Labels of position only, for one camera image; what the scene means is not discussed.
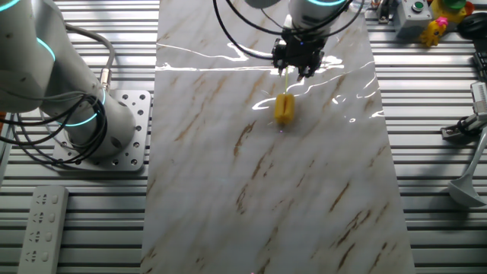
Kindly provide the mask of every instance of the metal bracket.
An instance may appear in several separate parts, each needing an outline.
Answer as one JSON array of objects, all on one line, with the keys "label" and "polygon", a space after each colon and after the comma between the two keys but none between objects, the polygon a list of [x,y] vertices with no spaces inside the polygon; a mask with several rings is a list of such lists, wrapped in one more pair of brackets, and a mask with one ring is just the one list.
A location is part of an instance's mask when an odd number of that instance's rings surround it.
[{"label": "metal bracket", "polygon": [[[123,102],[132,111],[135,118],[135,134],[132,141],[120,153],[108,158],[87,159],[64,167],[53,166],[56,171],[116,171],[136,172],[144,167],[145,145],[147,141],[148,121],[151,110],[151,94],[148,91],[113,91],[113,98]],[[61,143],[68,143],[64,134],[59,134]],[[53,157],[69,159],[77,155],[76,151],[56,143]]]},{"label": "metal bracket", "polygon": [[445,141],[458,145],[466,145],[476,140],[474,136],[463,134],[457,125],[441,128],[441,137]]}]

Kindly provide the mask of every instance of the metal stand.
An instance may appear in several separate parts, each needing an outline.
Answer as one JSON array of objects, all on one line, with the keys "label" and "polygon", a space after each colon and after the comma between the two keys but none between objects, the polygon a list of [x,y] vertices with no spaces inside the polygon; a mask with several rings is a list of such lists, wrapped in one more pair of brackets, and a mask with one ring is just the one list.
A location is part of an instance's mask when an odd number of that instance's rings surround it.
[{"label": "metal stand", "polygon": [[[135,134],[132,141],[119,153],[107,158],[87,159],[76,164],[54,166],[57,171],[117,171],[136,172],[144,167],[145,143],[147,140],[149,113],[151,110],[151,94],[148,91],[112,91],[115,100],[125,104],[135,117]],[[76,156],[75,150],[68,149],[68,140],[64,134],[59,134],[59,141],[55,144],[53,157],[68,159]]]}]

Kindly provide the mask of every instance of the yellow object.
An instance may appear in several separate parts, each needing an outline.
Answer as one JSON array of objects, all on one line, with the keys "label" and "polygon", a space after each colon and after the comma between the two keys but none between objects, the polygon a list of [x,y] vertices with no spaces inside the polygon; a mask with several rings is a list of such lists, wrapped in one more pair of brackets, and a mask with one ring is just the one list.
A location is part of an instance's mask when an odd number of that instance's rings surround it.
[{"label": "yellow object", "polygon": [[428,28],[423,31],[421,36],[419,37],[421,39],[421,43],[425,43],[426,46],[437,46],[438,41],[440,40],[440,36],[443,35],[445,30],[447,29],[446,25],[442,25],[441,27],[438,25],[438,22],[432,21],[429,25]]},{"label": "yellow object", "polygon": [[448,8],[443,3],[443,0],[434,0],[431,3],[430,8],[433,11],[433,18],[435,20],[440,17],[444,17],[448,19],[449,22],[460,24],[463,21],[463,19],[466,17],[465,8],[461,8],[460,10],[454,10]]},{"label": "yellow object", "polygon": [[274,110],[275,121],[282,125],[287,125],[294,118],[294,95],[279,94],[275,99]]}]

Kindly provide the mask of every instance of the yellow sponge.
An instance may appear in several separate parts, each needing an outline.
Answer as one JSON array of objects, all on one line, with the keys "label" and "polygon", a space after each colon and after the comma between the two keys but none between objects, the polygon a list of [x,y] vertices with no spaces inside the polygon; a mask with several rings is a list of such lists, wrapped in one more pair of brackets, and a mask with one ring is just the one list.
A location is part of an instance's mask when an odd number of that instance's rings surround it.
[{"label": "yellow sponge", "polygon": [[275,99],[274,110],[275,121],[279,124],[287,125],[294,118],[294,95],[279,94]]}]

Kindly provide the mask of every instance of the control box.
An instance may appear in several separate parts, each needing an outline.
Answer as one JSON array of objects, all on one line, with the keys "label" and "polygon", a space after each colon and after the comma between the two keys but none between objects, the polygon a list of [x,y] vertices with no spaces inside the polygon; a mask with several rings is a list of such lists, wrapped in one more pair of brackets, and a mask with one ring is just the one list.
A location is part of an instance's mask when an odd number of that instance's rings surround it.
[{"label": "control box", "polygon": [[403,39],[418,38],[432,19],[426,0],[402,0],[393,19],[396,36]]}]

